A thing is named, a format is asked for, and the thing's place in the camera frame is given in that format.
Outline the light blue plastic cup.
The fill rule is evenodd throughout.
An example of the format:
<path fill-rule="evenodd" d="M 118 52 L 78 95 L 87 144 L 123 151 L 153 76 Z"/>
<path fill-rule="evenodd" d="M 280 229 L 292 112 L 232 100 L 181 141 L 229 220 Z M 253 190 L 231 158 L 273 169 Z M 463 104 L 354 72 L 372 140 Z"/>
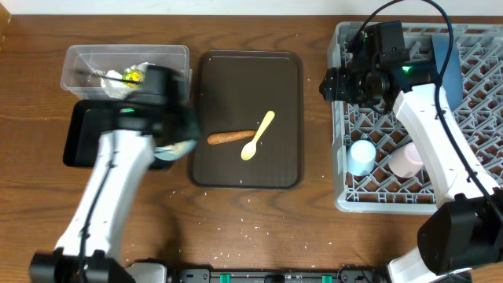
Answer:
<path fill-rule="evenodd" d="M 355 141 L 347 151 L 347 171 L 354 176 L 369 175 L 375 164 L 376 147 L 368 140 Z"/>

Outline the pink plastic cup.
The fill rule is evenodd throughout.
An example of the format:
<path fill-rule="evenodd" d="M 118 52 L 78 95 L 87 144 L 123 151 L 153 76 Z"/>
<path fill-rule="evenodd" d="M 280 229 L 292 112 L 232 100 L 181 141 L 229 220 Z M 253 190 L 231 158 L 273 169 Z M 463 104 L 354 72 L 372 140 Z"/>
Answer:
<path fill-rule="evenodd" d="M 400 178 L 411 178 L 424 166 L 420 154 L 413 142 L 410 142 L 391 154 L 388 162 L 391 171 Z"/>

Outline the dark blue plate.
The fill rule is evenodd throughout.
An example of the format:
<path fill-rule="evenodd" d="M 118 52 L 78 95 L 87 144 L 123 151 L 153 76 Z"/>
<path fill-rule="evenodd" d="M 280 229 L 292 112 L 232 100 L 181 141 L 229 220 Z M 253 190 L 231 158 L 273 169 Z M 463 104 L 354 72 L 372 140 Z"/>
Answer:
<path fill-rule="evenodd" d="M 447 50 L 449 45 L 448 35 L 435 34 L 431 36 L 431 51 L 433 61 L 436 64 L 438 72 L 441 71 L 444 60 L 446 59 Z M 455 44 L 451 50 L 450 59 L 443 76 L 442 86 L 446 91 L 446 98 L 453 112 L 461 105 L 463 100 L 463 84 L 461 75 L 461 63 L 459 58 L 459 51 Z"/>

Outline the yellow plastic spoon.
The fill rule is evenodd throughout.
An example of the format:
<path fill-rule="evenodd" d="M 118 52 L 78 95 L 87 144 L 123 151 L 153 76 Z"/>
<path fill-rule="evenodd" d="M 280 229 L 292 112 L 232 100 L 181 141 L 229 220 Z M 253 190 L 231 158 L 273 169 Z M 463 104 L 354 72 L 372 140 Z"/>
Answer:
<path fill-rule="evenodd" d="M 274 111 L 268 111 L 264 118 L 263 121 L 259 125 L 259 129 L 256 131 L 253 139 L 247 143 L 243 149 L 241 150 L 240 153 L 240 158 L 242 160 L 250 160 L 256 153 L 256 147 L 259 139 L 263 135 L 263 133 L 266 131 L 267 127 L 272 123 L 275 117 L 275 112 Z"/>

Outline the orange brown food piece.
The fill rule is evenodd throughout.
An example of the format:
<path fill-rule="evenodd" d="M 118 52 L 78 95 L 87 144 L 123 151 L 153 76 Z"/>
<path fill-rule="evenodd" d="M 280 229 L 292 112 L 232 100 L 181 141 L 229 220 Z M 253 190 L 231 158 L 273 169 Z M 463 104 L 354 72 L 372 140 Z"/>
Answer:
<path fill-rule="evenodd" d="M 211 134 L 207 137 L 209 145 L 219 145 L 227 142 L 239 141 L 255 136 L 255 130 L 240 130 Z"/>

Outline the light blue bowl with rice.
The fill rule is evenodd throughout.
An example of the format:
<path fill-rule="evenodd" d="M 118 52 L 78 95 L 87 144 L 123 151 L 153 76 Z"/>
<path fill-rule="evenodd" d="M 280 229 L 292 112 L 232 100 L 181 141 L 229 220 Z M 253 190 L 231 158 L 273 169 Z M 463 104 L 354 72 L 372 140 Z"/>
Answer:
<path fill-rule="evenodd" d="M 195 146 L 196 140 L 191 139 L 164 147 L 156 147 L 154 157 L 165 161 L 175 161 L 190 153 Z"/>

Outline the colourful snack wrapper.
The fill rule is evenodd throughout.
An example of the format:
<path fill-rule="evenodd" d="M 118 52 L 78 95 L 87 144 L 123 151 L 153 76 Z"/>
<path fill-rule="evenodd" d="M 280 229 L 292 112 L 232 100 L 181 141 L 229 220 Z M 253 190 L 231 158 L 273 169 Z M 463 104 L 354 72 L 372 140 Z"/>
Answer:
<path fill-rule="evenodd" d="M 122 79 L 125 80 L 125 85 L 130 88 L 138 87 L 139 83 L 145 78 L 145 73 L 139 69 L 128 68 L 123 73 Z"/>

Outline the white paper napkin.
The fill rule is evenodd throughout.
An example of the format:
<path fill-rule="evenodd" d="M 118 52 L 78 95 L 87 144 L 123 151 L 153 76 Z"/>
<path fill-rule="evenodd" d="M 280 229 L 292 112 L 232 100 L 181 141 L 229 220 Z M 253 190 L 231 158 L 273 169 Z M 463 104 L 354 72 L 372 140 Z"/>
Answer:
<path fill-rule="evenodd" d="M 145 73 L 148 65 L 149 65 L 149 62 L 144 62 L 141 64 L 133 64 L 128 68 L 139 69 L 140 71 L 143 71 Z M 130 88 L 124 84 L 125 80 L 123 80 L 122 77 L 123 77 L 123 73 L 128 68 L 125 68 L 121 72 L 118 72 L 116 70 L 109 70 L 106 73 L 101 72 L 101 75 L 106 76 L 106 79 L 101 78 L 101 87 L 105 90 L 105 93 L 109 97 L 123 99 L 133 89 L 136 89 L 139 87 L 139 85 L 138 85 L 138 87 L 136 87 L 136 88 Z"/>

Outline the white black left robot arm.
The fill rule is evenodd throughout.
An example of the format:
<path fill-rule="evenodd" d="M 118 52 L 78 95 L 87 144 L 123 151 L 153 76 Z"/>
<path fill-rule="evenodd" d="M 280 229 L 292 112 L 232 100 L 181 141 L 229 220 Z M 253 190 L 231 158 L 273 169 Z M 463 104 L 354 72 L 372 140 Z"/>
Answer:
<path fill-rule="evenodd" d="M 51 253 L 37 252 L 33 282 L 175 282 L 163 263 L 122 267 L 123 229 L 145 173 L 155 160 L 173 162 L 201 136 L 183 75 L 149 65 L 139 87 L 111 107 L 111 130 L 99 137 L 97 158 L 75 214 Z"/>

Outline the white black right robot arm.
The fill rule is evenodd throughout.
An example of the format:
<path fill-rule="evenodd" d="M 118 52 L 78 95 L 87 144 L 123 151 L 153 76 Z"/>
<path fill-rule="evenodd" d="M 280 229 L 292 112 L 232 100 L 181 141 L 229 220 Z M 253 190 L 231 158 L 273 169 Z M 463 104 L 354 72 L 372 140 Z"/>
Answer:
<path fill-rule="evenodd" d="M 328 102 L 384 104 L 405 127 L 427 169 L 438 205 L 417 246 L 393 259 L 382 282 L 463 282 L 468 272 L 502 260 L 502 191 L 477 160 L 443 88 L 445 67 L 412 61 L 398 21 L 365 20 L 345 46 L 351 63 L 327 70 Z"/>

